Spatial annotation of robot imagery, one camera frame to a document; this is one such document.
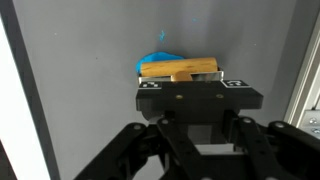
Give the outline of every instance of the blue cloth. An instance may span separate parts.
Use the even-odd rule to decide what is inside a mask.
[[[149,55],[143,57],[142,59],[140,59],[140,61],[136,65],[136,71],[140,75],[140,73],[141,73],[141,64],[145,63],[145,62],[157,62],[157,61],[167,61],[167,60],[182,60],[182,59],[184,59],[184,58],[181,57],[181,56],[176,56],[176,55],[169,54],[169,53],[166,53],[166,52],[152,53],[152,54],[149,54]]]

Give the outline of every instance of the wooden block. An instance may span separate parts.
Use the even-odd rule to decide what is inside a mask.
[[[190,79],[190,73],[216,72],[218,65],[215,58],[196,58],[185,60],[172,60],[161,62],[143,63],[141,65],[141,76],[174,76],[182,79]]]

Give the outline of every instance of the gray wall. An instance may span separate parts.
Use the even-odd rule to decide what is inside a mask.
[[[226,79],[265,96],[262,110],[243,114],[263,124],[282,119],[319,11],[318,0],[14,3],[63,180],[125,124],[145,122],[135,111],[134,66],[155,51],[215,56]],[[161,172],[149,166],[139,179]]]

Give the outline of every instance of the screw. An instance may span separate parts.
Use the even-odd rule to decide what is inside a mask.
[[[311,131],[315,134],[320,134],[320,129],[312,129]]]
[[[318,121],[317,121],[316,118],[310,118],[310,119],[309,119],[309,123],[310,123],[310,124],[317,124],[317,122],[318,122]]]
[[[169,121],[168,120],[162,120],[162,124],[169,124]]]
[[[224,96],[222,94],[217,94],[216,97],[219,98],[219,99],[224,98]]]
[[[279,180],[279,179],[277,179],[275,177],[267,177],[266,180]]]
[[[284,128],[284,125],[282,123],[276,123],[275,124],[278,128]]]
[[[178,95],[176,95],[176,99],[183,99],[183,96],[178,94]]]
[[[212,178],[210,178],[210,177],[203,177],[203,178],[201,178],[201,180],[212,180]]]
[[[243,122],[245,122],[245,123],[251,123],[251,120],[250,120],[250,119],[244,119]]]
[[[141,126],[138,125],[138,124],[136,124],[136,125],[133,126],[133,129],[135,129],[135,130],[140,130],[140,129],[141,129]]]

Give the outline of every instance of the bolt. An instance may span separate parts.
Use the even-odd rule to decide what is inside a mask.
[[[277,179],[275,177],[267,177],[266,180],[279,180],[279,179]]]
[[[222,94],[217,94],[216,97],[219,98],[219,99],[224,98],[224,96]]]
[[[201,180],[212,180],[212,178],[210,178],[210,177],[203,177],[203,178],[201,178]]]
[[[133,126],[133,129],[135,130],[140,130],[141,129],[141,126],[139,124],[136,124]]]
[[[318,122],[318,121],[317,121],[316,118],[310,118],[310,119],[309,119],[309,123],[310,123],[310,124],[317,124],[317,122]]]
[[[311,131],[315,134],[320,134],[320,129],[312,129]]]
[[[183,99],[183,96],[178,94],[178,95],[176,95],[176,99]]]
[[[168,120],[162,120],[162,124],[169,124],[169,121]]]
[[[243,122],[245,122],[245,123],[251,123],[251,120],[250,120],[250,119],[243,119]]]
[[[278,128],[284,128],[284,125],[282,123],[276,123],[275,124]]]

